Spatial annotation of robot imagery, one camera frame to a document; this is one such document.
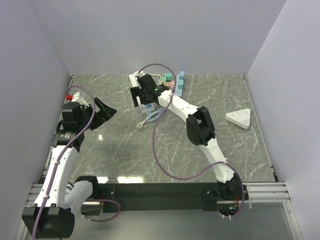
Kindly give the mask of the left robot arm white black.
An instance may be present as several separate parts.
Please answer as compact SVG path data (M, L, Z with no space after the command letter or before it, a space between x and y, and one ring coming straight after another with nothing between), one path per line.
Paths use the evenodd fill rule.
M117 110L94 98L94 105L83 98L67 97L62 117L52 138L48 172L32 206L25 207L22 220L34 240L69 238L74 230L75 215L83 203L102 199L98 179L80 176L71 190L68 180L85 139L86 130L95 130L110 120Z

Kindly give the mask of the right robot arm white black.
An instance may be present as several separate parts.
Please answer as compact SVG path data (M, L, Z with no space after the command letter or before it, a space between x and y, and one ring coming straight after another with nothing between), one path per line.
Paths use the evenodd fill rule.
M157 104L164 111L169 110L184 121L189 141L201 149L210 163L209 167L214 170L221 197L234 200L238 196L245 200L245 187L219 147L209 110L204 106L188 103L166 85L158 85L151 74L132 73L129 81L135 107Z

